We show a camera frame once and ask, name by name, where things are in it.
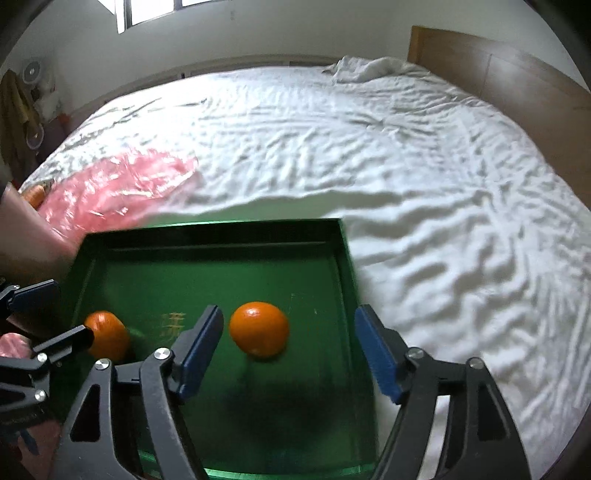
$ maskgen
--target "mattress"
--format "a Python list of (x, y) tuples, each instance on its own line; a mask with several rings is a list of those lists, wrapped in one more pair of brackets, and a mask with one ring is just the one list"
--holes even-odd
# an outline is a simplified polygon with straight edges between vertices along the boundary
[(24, 187), (129, 148), (199, 159), (168, 218), (342, 218), (362, 300), (435, 358), (481, 356), (533, 477), (557, 459), (591, 400), (591, 213), (494, 107), (390, 58), (208, 74), (105, 105)]

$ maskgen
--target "orange fruit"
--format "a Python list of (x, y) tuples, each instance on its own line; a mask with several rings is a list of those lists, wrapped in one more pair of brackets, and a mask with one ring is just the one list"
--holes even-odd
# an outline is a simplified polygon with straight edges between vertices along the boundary
[(285, 314), (270, 303), (251, 301), (238, 307), (230, 318), (230, 336), (238, 348), (257, 358), (280, 353), (290, 335)]
[(95, 340), (88, 352), (95, 357), (121, 362), (131, 343), (125, 325), (111, 312), (94, 312), (86, 317), (84, 325), (93, 331)]

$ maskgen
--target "metal bolt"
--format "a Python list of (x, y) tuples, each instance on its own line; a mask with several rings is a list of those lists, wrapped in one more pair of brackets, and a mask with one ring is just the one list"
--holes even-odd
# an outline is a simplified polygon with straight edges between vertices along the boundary
[(170, 350), (166, 347), (159, 348), (154, 352), (154, 356), (158, 360), (166, 360), (170, 356)]
[(408, 349), (407, 355), (409, 358), (413, 360), (420, 360), (425, 356), (425, 352), (421, 350), (419, 347), (413, 346)]
[(473, 356), (468, 360), (468, 365), (476, 370), (482, 370), (484, 368), (484, 361), (482, 358), (478, 358), (477, 356)]
[(95, 368), (97, 370), (107, 370), (107, 368), (109, 368), (110, 364), (111, 364), (111, 362), (108, 358), (101, 358), (100, 360), (97, 360), (95, 362)]
[(42, 401), (45, 401), (47, 398), (47, 394), (45, 393), (45, 390), (37, 390), (35, 392), (35, 400), (37, 400), (39, 403), (41, 403)]

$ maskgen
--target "wall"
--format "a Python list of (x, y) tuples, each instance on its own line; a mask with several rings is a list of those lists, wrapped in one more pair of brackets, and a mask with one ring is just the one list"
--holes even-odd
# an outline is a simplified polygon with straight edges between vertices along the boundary
[(524, 0), (402, 0), (390, 23), (388, 48), (406, 58), (413, 25), (455, 30), (510, 43), (587, 86), (552, 29)]
[(413, 24), (507, 41), (583, 83), (568, 53), (523, 0), (223, 0), (119, 35), (98, 0), (53, 0), (0, 69), (32, 56), (56, 69), (65, 110), (143, 77), (250, 54), (405, 58)]

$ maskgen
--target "green tray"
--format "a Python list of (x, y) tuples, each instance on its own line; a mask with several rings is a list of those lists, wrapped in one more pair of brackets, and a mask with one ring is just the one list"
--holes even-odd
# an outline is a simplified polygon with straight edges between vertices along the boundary
[[(249, 301), (290, 320), (276, 360), (254, 361), (228, 320)], [(208, 474), (220, 479), (367, 478), (376, 461), (371, 375), (353, 331), (355, 279), (339, 220), (209, 222), (89, 235), (63, 286), (70, 326), (109, 310), (141, 359), (170, 346), (208, 304), (226, 328), (183, 416)], [(58, 375), (62, 410), (93, 360)], [(138, 416), (145, 472), (158, 477)]]

